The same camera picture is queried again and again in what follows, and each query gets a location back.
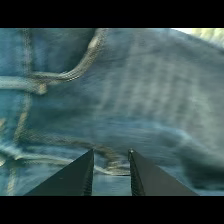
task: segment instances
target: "wrinkled fabric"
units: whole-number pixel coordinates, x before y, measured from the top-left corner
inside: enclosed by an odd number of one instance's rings
[[[94,149],[93,195],[131,195],[127,152],[224,195],[224,51],[167,29],[0,29],[0,195]]]

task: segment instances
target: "blue jeans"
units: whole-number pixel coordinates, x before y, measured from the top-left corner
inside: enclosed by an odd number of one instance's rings
[[[224,195],[223,49],[171,29],[0,29],[0,194],[94,149],[93,195],[131,195],[133,148]]]

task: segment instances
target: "jeans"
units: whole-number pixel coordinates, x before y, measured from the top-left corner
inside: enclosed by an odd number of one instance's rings
[[[94,149],[93,195],[131,195],[130,148],[224,195],[224,51],[167,29],[0,29],[0,194]]]

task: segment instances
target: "denim fabric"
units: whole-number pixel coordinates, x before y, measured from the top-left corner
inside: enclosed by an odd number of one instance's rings
[[[131,195],[135,149],[224,195],[224,51],[171,29],[0,29],[0,195],[94,149],[93,195]]]

